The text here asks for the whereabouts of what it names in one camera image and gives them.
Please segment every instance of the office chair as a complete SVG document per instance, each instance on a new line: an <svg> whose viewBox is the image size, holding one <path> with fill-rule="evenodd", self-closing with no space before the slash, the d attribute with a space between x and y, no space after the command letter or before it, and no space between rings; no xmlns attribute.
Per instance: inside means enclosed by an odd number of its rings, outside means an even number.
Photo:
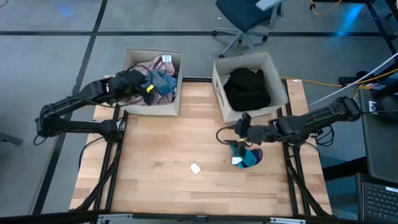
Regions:
<svg viewBox="0 0 398 224"><path fill-rule="evenodd" d="M223 15L238 29L216 27L212 36L217 36L217 32L226 32L236 35L228 44L224 51L218 56L223 58L225 52L238 41L244 39L249 48L254 46L249 39L249 35L263 37L262 41L267 41L268 32L254 32L253 29L264 26L268 29L275 27L276 19L283 16L284 0L217 0L216 6Z"/></svg>

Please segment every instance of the wooden table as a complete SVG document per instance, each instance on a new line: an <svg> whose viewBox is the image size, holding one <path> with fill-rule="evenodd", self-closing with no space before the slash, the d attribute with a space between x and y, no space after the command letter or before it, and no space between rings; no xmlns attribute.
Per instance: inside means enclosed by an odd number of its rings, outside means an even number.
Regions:
<svg viewBox="0 0 398 224"><path fill-rule="evenodd" d="M301 82L287 80L293 114L308 111ZM113 110L96 108L94 119L111 119ZM267 124L276 113L253 119ZM137 116L127 120L112 212L244 216L292 216L282 144L263 143L263 160L239 169L231 151L215 133L225 126L211 83L184 82L180 114ZM98 138L90 134L88 142ZM221 139L237 139L232 131ZM70 207L75 208L97 184L106 143L89 146L83 156ZM307 145L300 151L306 185L317 202L331 213L318 152ZM190 165L201 172L195 175ZM303 213L300 190L295 188ZM101 208L108 192L104 188Z"/></svg>

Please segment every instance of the chair base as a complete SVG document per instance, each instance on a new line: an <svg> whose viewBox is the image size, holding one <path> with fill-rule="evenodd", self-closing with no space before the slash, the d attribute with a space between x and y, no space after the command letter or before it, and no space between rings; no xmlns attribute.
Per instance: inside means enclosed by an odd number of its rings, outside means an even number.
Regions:
<svg viewBox="0 0 398 224"><path fill-rule="evenodd" d="M234 39L228 44L228 46L223 50L223 52L220 54L219 58L224 57L225 52L227 52L235 42L238 42L239 44L242 42L244 39L247 43L250 49L253 49L254 46L252 42L249 39L250 35L257 36L257 37L263 37L262 40L266 41L268 39L268 32L255 32L255 31L247 31L246 33L238 30L238 29L231 29L231 28L224 28L224 27L216 27L211 34L213 37L217 36L218 32L225 32L227 34L233 34L235 35Z"/></svg>

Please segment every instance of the teal cloth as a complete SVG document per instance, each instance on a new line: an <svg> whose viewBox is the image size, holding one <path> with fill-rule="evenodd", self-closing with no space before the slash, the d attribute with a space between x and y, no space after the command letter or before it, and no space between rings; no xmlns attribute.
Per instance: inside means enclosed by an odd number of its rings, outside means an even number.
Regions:
<svg viewBox="0 0 398 224"><path fill-rule="evenodd" d="M240 157L236 153L235 146L233 146L233 145L229 145L229 146L231 146L231 149L232 149L234 157ZM245 149L245 151L246 151L246 153L245 153L244 158L242 158L242 161L237 164L237 166L240 169L243 169L245 167L251 167L251 166L254 166L254 165L256 165L258 163L257 157L250 150Z"/></svg>

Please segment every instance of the white sticker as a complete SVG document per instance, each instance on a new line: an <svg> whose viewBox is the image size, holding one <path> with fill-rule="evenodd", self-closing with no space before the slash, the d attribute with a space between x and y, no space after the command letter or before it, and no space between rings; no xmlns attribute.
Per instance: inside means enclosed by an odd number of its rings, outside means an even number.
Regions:
<svg viewBox="0 0 398 224"><path fill-rule="evenodd" d="M376 102L369 100L369 112L373 111L376 111Z"/></svg>
<svg viewBox="0 0 398 224"><path fill-rule="evenodd" d="M386 187L386 190L389 190L389 191L398 193L398 189L393 189L393 188L391 188L391 187Z"/></svg>
<svg viewBox="0 0 398 224"><path fill-rule="evenodd" d="M232 157L232 164L236 165L236 164L242 162L242 160L243 159L241 157Z"/></svg>
<svg viewBox="0 0 398 224"><path fill-rule="evenodd" d="M199 168L198 164L196 164L196 163L193 163L193 164L190 166L190 168L191 168L191 170L192 170L192 172L193 172L194 174L198 174L198 173L200 172L200 168Z"/></svg>
<svg viewBox="0 0 398 224"><path fill-rule="evenodd" d="M172 56L171 55L162 55L162 61L163 62L171 62Z"/></svg>

